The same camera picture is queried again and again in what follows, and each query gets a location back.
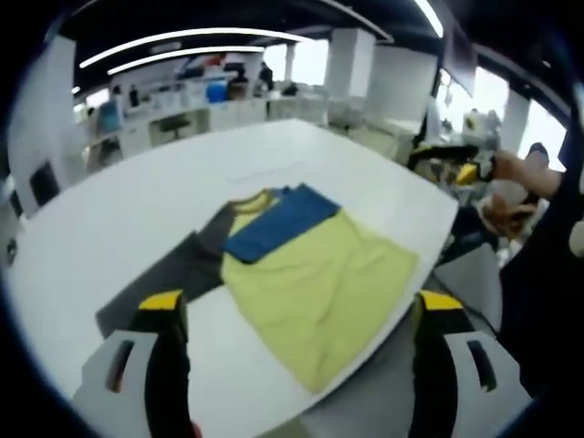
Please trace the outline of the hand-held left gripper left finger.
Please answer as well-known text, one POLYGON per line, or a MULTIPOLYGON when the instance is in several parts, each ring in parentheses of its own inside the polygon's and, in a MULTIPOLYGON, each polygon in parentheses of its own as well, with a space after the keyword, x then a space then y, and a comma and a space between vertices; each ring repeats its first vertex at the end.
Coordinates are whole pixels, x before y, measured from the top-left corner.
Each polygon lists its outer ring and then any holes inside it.
POLYGON ((100 437, 191 437, 183 292, 143 300, 88 358, 72 406, 100 437))

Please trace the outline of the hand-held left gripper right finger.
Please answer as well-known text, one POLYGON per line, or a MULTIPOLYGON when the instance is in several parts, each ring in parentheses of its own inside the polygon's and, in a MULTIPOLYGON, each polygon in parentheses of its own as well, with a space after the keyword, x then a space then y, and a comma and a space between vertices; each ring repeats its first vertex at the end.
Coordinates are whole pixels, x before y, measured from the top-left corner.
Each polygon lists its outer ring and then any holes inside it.
POLYGON ((414 331, 413 437, 497 437, 531 403, 517 362, 456 298, 421 291, 414 331))

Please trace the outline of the person's right hand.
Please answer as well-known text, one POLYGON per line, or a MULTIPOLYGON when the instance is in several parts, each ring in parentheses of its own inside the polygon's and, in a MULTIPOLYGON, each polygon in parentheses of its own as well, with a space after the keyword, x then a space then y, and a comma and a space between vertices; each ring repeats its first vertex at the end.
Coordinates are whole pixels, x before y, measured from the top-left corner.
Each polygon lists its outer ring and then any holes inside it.
POLYGON ((525 162, 509 151, 496 151, 493 156, 492 179, 521 183, 525 162))

